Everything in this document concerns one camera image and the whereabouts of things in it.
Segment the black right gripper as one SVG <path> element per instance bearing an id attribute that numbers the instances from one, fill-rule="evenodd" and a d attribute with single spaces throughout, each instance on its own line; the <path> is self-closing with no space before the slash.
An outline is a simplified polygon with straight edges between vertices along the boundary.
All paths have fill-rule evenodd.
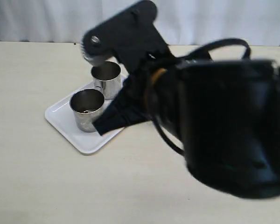
<path id="1" fill-rule="evenodd" d="M 81 42 L 82 54 L 93 66 L 114 57 L 129 76 L 104 112 L 93 122 L 100 135 L 151 119 L 150 111 L 163 126 L 179 122 L 175 79 L 165 78 L 155 93 L 147 94 L 147 80 L 160 68 L 171 69 L 177 58 L 154 26 L 157 7 L 141 0 L 87 31 Z"/>

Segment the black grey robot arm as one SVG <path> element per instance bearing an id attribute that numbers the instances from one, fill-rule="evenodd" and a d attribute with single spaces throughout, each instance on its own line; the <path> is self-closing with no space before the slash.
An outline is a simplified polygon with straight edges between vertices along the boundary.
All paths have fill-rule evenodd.
<path id="1" fill-rule="evenodd" d="M 248 199 L 280 196 L 280 66 L 220 39 L 174 56 L 141 0 L 88 30 L 84 59 L 115 57 L 128 77 L 94 121 L 100 135 L 152 121 L 199 182 Z"/>

